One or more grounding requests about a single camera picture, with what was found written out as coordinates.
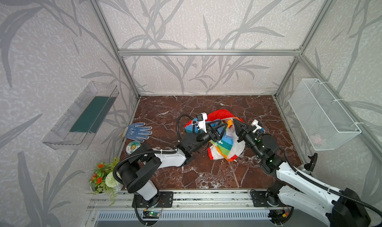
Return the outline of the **white red rainbow jacket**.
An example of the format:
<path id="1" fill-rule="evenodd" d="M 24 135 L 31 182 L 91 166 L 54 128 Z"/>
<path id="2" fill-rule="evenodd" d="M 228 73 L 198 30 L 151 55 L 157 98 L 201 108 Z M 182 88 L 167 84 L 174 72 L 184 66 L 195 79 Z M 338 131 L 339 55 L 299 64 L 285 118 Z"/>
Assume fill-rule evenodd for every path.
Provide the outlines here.
<path id="1" fill-rule="evenodd" d="M 216 119 L 221 119 L 222 121 L 228 123 L 228 128 L 225 131 L 225 134 L 222 140 L 218 142 L 210 141 L 207 144 L 210 144 L 208 148 L 208 155 L 211 160 L 220 160 L 225 159 L 228 162 L 233 162 L 237 159 L 237 157 L 242 154 L 244 151 L 244 144 L 238 143 L 238 137 L 235 134 L 233 120 L 238 119 L 234 114 L 232 114 L 227 109 L 220 109 L 213 111 L 208 115 L 207 121 L 214 121 Z M 190 121 L 184 126 L 186 133 L 193 132 L 192 121 L 196 119 L 190 115 L 185 115 Z"/>

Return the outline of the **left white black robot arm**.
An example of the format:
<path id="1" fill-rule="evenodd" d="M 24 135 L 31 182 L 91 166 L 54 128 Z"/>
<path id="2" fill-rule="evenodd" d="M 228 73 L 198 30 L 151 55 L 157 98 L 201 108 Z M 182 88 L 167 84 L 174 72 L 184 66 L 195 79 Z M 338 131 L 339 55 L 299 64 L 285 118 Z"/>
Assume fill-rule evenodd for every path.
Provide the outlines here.
<path id="1" fill-rule="evenodd" d="M 160 199 L 160 191 L 151 181 L 156 171 L 190 164 L 194 159 L 194 153 L 210 141 L 220 141 L 227 127 L 228 124 L 219 119 L 207 122 L 205 130 L 187 133 L 179 141 L 176 149 L 172 150 L 152 149 L 144 144 L 114 167 L 113 177 L 125 186 L 128 193 L 138 195 L 148 203 L 156 204 Z"/>

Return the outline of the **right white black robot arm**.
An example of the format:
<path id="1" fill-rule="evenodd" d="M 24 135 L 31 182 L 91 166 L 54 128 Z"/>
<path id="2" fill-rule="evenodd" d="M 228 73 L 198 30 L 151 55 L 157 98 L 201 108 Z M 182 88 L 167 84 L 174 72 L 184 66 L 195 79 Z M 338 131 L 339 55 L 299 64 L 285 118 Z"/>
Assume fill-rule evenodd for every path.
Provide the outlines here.
<path id="1" fill-rule="evenodd" d="M 300 209 L 329 227 L 368 227 L 368 210 L 382 212 L 359 198 L 353 190 L 340 190 L 294 167 L 287 155 L 280 157 L 279 146 L 270 134 L 261 133 L 256 123 L 233 120 L 239 142 L 244 142 L 261 160 L 261 169 L 279 180 L 268 190 L 281 203 Z"/>

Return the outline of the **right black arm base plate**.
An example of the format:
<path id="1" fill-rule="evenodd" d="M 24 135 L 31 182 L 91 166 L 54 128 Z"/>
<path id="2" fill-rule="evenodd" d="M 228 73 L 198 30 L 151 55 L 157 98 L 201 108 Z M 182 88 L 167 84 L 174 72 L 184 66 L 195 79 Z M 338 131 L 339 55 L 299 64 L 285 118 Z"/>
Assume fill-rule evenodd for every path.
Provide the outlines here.
<path id="1" fill-rule="evenodd" d="M 277 194 L 268 192 L 267 190 L 250 190 L 249 192 L 254 207 L 281 207 L 293 209 L 292 206 L 288 206 L 283 203 Z"/>

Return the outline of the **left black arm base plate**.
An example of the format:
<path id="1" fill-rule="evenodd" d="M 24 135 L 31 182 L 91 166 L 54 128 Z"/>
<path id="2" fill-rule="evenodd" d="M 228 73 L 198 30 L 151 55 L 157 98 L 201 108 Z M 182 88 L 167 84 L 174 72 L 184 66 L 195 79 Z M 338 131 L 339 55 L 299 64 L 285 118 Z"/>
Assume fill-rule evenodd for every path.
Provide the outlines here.
<path id="1" fill-rule="evenodd" d="M 173 205 L 174 192 L 160 191 L 149 201 L 143 196 L 136 194 L 132 203 L 132 207 L 136 208 L 171 208 Z"/>

